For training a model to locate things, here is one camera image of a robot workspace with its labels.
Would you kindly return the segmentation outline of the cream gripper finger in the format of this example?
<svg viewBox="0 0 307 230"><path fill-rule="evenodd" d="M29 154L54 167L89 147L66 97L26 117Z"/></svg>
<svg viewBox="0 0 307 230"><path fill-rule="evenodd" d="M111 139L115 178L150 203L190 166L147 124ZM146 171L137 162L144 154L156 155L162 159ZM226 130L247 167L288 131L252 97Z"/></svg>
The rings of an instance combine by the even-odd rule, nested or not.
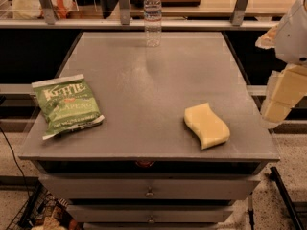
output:
<svg viewBox="0 0 307 230"><path fill-rule="evenodd" d="M266 99L261 106L262 118L270 123L282 122L306 94L306 67L287 64L281 72L272 71L267 83Z"/></svg>
<svg viewBox="0 0 307 230"><path fill-rule="evenodd" d="M271 27L268 31L266 31L256 40L255 46L261 49L274 49L276 32L277 27Z"/></svg>

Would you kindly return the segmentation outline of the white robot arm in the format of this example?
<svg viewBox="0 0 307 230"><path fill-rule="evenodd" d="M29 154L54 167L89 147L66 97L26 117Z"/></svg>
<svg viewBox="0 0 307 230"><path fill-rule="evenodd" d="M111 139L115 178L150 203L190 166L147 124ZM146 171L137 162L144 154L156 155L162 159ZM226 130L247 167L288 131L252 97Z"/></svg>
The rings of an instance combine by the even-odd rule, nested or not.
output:
<svg viewBox="0 0 307 230"><path fill-rule="evenodd" d="M266 127L276 127L307 94L307 0L296 0L280 22L260 36L255 46L275 51L286 63L269 76L261 117Z"/></svg>

